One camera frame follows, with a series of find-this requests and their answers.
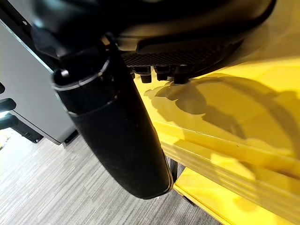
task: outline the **yellow shelf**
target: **yellow shelf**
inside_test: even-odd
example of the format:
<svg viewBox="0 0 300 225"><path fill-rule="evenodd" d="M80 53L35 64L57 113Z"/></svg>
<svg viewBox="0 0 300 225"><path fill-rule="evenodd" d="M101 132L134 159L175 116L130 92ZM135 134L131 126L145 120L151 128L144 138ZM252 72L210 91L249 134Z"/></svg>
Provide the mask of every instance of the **yellow shelf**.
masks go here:
<svg viewBox="0 0 300 225"><path fill-rule="evenodd" d="M292 225L188 168L178 178L174 189L224 225Z"/></svg>
<svg viewBox="0 0 300 225"><path fill-rule="evenodd" d="M218 71L184 85L156 81L154 72L152 83L135 79L168 157L296 224L299 9L299 0L278 0L271 17Z"/></svg>

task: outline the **yellow table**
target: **yellow table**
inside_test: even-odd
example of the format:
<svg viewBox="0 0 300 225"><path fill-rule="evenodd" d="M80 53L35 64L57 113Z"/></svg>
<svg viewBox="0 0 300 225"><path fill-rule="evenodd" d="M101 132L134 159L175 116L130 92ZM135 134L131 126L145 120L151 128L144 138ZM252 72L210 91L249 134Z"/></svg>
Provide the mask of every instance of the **yellow table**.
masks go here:
<svg viewBox="0 0 300 225"><path fill-rule="evenodd" d="M135 79L168 157L297 224L299 13L299 0L278 0L228 67L185 85Z"/></svg>

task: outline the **light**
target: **light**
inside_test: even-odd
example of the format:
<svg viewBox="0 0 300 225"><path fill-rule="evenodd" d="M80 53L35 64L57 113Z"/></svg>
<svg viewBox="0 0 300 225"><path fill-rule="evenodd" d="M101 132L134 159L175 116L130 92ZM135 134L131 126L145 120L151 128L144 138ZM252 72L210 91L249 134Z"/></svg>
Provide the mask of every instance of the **light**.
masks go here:
<svg viewBox="0 0 300 225"><path fill-rule="evenodd" d="M0 112L0 118L3 118L6 116L6 114L8 114L9 111L4 111L4 112Z"/></svg>

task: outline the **gray cabinet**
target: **gray cabinet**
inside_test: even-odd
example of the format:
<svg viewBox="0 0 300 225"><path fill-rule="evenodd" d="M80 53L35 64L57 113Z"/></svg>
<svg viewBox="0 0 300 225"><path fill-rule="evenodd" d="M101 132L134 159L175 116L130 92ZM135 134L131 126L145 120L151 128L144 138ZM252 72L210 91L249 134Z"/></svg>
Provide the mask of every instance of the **gray cabinet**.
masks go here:
<svg viewBox="0 0 300 225"><path fill-rule="evenodd" d="M56 98L51 73L2 24L0 24L0 98L12 98L22 122L56 144L75 131Z"/></svg>

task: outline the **gray carpet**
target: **gray carpet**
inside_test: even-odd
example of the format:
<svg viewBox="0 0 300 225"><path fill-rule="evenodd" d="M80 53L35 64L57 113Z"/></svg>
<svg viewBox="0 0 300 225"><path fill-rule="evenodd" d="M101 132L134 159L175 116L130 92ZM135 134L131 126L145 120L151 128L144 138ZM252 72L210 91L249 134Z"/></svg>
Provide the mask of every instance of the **gray carpet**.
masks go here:
<svg viewBox="0 0 300 225"><path fill-rule="evenodd" d="M18 134L0 151L1 225L218 225L174 190L141 200L123 190L81 137L66 149Z"/></svg>

